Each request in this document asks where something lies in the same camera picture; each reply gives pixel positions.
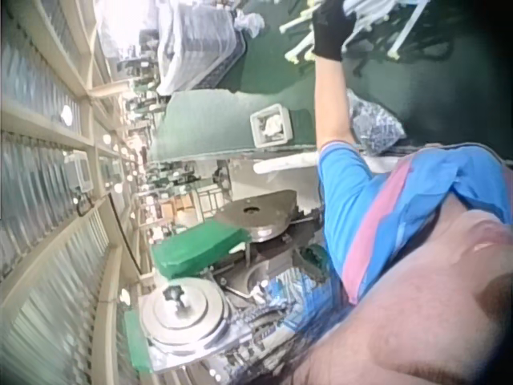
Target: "green surface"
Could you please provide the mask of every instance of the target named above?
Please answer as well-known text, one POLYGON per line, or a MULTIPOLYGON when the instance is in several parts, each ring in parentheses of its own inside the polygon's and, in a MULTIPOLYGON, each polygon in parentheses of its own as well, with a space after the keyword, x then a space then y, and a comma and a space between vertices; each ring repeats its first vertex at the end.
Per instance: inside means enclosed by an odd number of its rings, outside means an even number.
POLYGON ((275 103, 290 111, 293 140, 286 146, 313 145, 313 64, 294 66, 284 58, 307 32, 300 27, 296 33, 282 35, 278 30, 304 7, 298 4, 289 15, 285 5, 250 2, 245 6, 245 13, 264 17, 265 30, 255 39, 248 38, 246 55, 221 82, 226 89, 173 96, 151 147, 151 159, 194 159, 197 154, 253 150, 249 116, 275 103))
POLYGON ((147 350, 147 341, 139 323, 139 315, 135 310, 124 314, 127 330, 128 350, 132 366, 140 372, 151 373, 150 354, 147 350))
MULTIPOLYGON (((359 96, 393 112, 404 124, 407 144, 477 141, 513 158, 511 65, 504 59, 507 52, 492 38, 494 25, 501 23, 468 4, 430 2, 399 51, 399 62, 386 57, 390 44, 380 47, 379 39, 400 29, 412 8, 398 16, 396 27, 387 23, 374 28, 369 36, 374 48, 358 53, 356 45, 345 57, 347 84, 359 96)), ((249 115, 273 103, 291 110, 290 144, 313 146, 313 64, 294 66, 284 58, 307 30, 300 26, 284 35, 278 31, 304 8, 304 1, 282 0, 275 5, 249 0, 244 12, 261 14, 266 28, 248 40, 247 54, 221 82, 220 87, 236 93, 209 90, 176 95, 151 158, 197 159, 204 154, 221 158, 254 150, 249 115)))
POLYGON ((246 230, 210 220, 152 246, 151 252, 156 268, 166 278, 191 277, 246 241, 246 230))

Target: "circular metal plate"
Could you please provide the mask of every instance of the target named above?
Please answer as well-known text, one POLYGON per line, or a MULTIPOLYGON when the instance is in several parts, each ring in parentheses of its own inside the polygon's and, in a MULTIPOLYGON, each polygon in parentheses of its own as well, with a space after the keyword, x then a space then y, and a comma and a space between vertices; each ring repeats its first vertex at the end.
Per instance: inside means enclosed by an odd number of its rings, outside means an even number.
POLYGON ((168 329, 178 330, 191 327, 202 319, 208 309, 207 298, 201 289, 194 286, 186 286, 182 289, 184 294, 181 300, 185 307, 181 310, 177 310, 172 303, 166 301, 164 295, 160 298, 156 296, 153 302, 153 312, 157 321, 168 329))
POLYGON ((214 282, 200 278, 180 278, 154 290, 141 309, 141 319, 148 334, 168 345, 198 342, 214 333, 224 315, 224 299, 214 282), (168 286, 181 286, 185 308, 178 310, 166 301, 168 286))

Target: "metal frame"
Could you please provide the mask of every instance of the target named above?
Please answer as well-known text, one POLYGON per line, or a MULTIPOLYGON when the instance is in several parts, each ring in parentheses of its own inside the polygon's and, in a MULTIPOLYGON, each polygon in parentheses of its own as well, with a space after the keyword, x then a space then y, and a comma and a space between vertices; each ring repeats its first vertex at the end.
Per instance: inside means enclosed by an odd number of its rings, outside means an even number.
MULTIPOLYGON (((29 298, 32 288, 42 274, 48 272, 48 266, 51 265, 49 262, 57 257, 54 251, 69 241, 92 215, 98 213, 109 240, 110 253, 106 260, 106 269, 99 290, 99 303, 95 314, 91 380, 93 384, 98 385, 117 385, 119 376, 116 356, 116 303, 119 283, 134 284, 139 280, 140 273, 130 258, 131 251, 138 265, 147 266, 148 269, 151 266, 151 261, 149 261, 147 245, 144 244, 147 238, 139 228, 139 205, 135 202, 134 196, 131 196, 123 213, 117 215, 106 197, 99 156, 134 164, 130 155, 135 155, 135 153, 125 156, 114 151, 114 144, 118 144, 119 149, 127 147, 123 138, 117 133, 123 127, 119 114, 114 109, 114 113, 109 115, 101 104, 91 102, 91 98, 94 99, 96 96, 102 95, 105 90, 121 89, 119 84, 107 83, 93 90, 95 71, 99 72, 106 67, 103 52, 98 52, 96 49, 98 31, 97 22, 93 22, 95 20, 94 1, 59 0, 59 5, 62 7, 64 17, 70 27, 71 38, 80 53, 78 64, 71 60, 55 33, 43 8, 42 0, 8 0, 7 2, 8 9, 30 36, 39 53, 79 100, 82 135, 68 130, 59 122, 47 119, 5 96, 2 97, 2 130, 85 151, 91 168, 91 179, 94 185, 92 198, 95 206, 83 217, 75 214, 47 234, 2 282, 0 285, 2 335, 9 332, 20 309, 29 298), (102 138, 97 137, 98 133, 95 134, 95 120, 98 120, 111 135, 111 146, 101 143, 102 138), (130 218, 132 212, 135 212, 135 220, 130 218), (119 228, 118 218, 123 231, 119 228), (132 223, 134 231, 126 233, 129 223, 132 223)), ((147 375, 141 376, 141 383, 158 385, 159 380, 156 376, 147 375)))

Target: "workbench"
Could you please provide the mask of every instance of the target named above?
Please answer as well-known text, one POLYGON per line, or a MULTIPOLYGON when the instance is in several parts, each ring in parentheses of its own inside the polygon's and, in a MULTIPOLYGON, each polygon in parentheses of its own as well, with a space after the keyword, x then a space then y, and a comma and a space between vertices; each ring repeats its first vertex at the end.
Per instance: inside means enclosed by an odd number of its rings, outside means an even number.
MULTIPOLYGON (((386 50, 360 55, 351 49, 344 60, 347 84, 403 122, 409 137, 404 144, 479 141, 511 159, 511 70, 467 10, 439 3, 428 5, 399 51, 399 62, 388 59, 386 50), (446 55, 420 55, 418 47, 425 41, 442 42, 446 55)), ((295 66, 284 58, 308 33, 308 23, 286 34, 278 30, 305 7, 305 0, 250 0, 244 12, 261 14, 265 29, 247 39, 245 56, 220 89, 173 96, 151 147, 151 160, 264 156, 254 147, 249 116, 274 103, 290 110, 293 140, 265 151, 314 148, 314 66, 295 66)), ((389 32, 376 28, 374 33, 389 32)))

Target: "green pad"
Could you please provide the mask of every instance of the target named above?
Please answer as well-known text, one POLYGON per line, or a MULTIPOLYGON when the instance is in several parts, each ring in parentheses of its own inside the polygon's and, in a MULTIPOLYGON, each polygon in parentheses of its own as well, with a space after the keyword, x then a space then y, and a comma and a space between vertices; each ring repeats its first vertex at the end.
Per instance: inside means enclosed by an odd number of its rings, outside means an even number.
POLYGON ((167 279, 191 277, 250 240, 245 229, 210 220, 151 248, 156 268, 167 279))
POLYGON ((141 373, 152 373, 150 354, 147 351, 146 337, 144 337, 139 323, 139 315, 135 310, 126 311, 124 321, 127 329, 131 365, 141 373))

